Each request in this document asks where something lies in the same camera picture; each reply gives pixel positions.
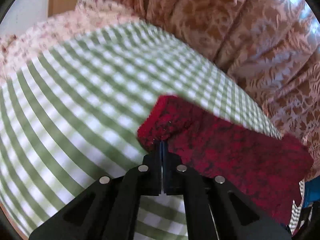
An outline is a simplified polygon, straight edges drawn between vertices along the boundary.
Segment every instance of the red fabric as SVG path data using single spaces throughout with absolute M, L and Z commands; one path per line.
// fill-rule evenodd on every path
M 222 175 L 279 223 L 288 224 L 292 200 L 301 202 L 299 181 L 312 166 L 308 150 L 296 138 L 282 140 L 231 124 L 175 96 L 160 96 L 138 130 L 152 151 L 155 140 L 207 177 Z

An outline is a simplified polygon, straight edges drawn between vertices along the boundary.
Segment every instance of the triangular cutout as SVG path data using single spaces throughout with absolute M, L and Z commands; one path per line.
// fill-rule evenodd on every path
M 76 226 L 81 226 L 85 216 L 92 205 L 92 202 L 95 198 L 95 194 L 92 193 L 89 196 L 85 197 L 81 202 L 70 209 L 64 216 L 63 219 L 69 223 L 72 223 Z
M 242 226 L 247 226 L 259 220 L 259 216 L 244 204 L 233 192 L 229 193 L 229 198 Z

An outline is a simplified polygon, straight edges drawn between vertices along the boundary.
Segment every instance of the brown patterned curtain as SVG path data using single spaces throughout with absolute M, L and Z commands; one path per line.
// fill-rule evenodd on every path
M 320 175 L 320 25 L 305 0 L 114 0 L 173 33 L 237 82 Z

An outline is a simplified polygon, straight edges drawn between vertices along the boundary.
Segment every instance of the checkered cloth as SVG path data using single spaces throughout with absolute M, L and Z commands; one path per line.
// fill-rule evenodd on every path
M 209 60 L 144 22 L 43 52 L 0 90 L 0 201 L 29 236 L 100 176 L 146 154 L 136 131 L 157 97 L 177 94 L 280 138 L 258 105 Z M 135 239 L 187 239 L 181 196 L 141 198 Z

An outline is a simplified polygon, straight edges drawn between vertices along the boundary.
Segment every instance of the red cloth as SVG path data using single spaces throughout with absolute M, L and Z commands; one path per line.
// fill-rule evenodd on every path
M 155 140 L 168 140 L 169 151 L 207 177 L 222 175 L 279 223 L 288 224 L 292 200 L 301 202 L 299 181 L 313 163 L 305 146 L 220 119 L 175 96 L 160 96 L 138 130 L 152 151 Z

